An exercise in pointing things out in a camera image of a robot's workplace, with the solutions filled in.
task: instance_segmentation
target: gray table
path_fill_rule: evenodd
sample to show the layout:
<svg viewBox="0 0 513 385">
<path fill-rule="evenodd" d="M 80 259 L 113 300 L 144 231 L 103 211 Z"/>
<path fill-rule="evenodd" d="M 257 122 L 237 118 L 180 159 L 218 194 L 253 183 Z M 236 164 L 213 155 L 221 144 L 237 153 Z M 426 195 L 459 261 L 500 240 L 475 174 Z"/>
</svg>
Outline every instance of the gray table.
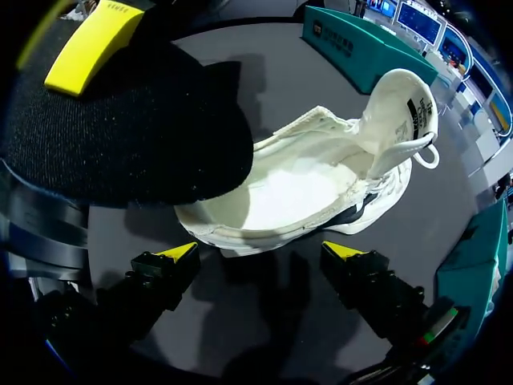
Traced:
<svg viewBox="0 0 513 385">
<path fill-rule="evenodd" d="M 299 25 L 256 24 L 176 43 L 203 64 L 242 62 L 238 100 L 260 140 L 318 104 L 346 119 L 358 118 L 366 105 L 368 96 L 359 95 L 300 36 Z M 135 348 L 206 375 L 238 367 L 247 375 L 261 375 L 270 367 L 283 378 L 319 383 L 336 383 L 383 359 L 389 344 L 357 313 L 342 307 L 321 275 L 321 242 L 378 250 L 400 278 L 424 286 L 426 302 L 432 303 L 435 270 L 475 212 L 473 196 L 456 193 L 468 188 L 447 134 L 449 123 L 440 121 L 438 168 L 431 171 L 414 162 L 404 197 L 362 233 L 318 233 L 277 250 L 274 257 L 225 262 L 215 249 L 202 245 L 203 268 L 178 309 L 166 312 Z M 120 279 L 138 253 L 191 239 L 172 208 L 92 208 L 89 229 L 95 287 Z"/>
</svg>

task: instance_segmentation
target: black hat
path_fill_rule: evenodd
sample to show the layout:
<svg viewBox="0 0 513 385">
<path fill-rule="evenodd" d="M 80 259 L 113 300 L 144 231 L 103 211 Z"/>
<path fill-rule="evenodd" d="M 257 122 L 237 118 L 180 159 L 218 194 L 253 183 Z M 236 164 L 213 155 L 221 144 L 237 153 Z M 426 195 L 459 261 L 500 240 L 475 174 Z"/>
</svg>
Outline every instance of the black hat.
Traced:
<svg viewBox="0 0 513 385">
<path fill-rule="evenodd" d="M 252 137 L 232 92 L 238 66 L 202 67 L 163 39 L 138 40 L 74 98 L 43 84 L 77 26 L 58 20 L 14 85 L 2 158 L 18 179 L 110 206 L 192 203 L 244 181 Z"/>
</svg>

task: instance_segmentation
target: blue panel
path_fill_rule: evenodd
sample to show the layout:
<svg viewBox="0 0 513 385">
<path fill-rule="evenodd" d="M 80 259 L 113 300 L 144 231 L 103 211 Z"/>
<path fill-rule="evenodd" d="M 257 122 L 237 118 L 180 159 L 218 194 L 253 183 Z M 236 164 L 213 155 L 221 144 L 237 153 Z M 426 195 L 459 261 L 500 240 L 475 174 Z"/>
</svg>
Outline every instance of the blue panel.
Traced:
<svg viewBox="0 0 513 385">
<path fill-rule="evenodd" d="M 467 85 L 464 83 L 464 82 L 461 82 L 458 86 L 458 88 L 456 88 L 456 92 L 463 92 L 467 89 Z"/>
<path fill-rule="evenodd" d="M 429 43 L 434 44 L 441 27 L 439 22 L 423 14 L 421 11 L 416 10 L 412 6 L 409 6 L 405 2 L 401 5 L 399 12 L 399 23 L 403 26 L 407 26 Z"/>
<path fill-rule="evenodd" d="M 472 106 L 471 106 L 472 115 L 477 114 L 480 108 L 481 108 L 481 105 L 479 104 L 479 102 L 474 102 L 474 104 L 472 104 Z"/>
</svg>

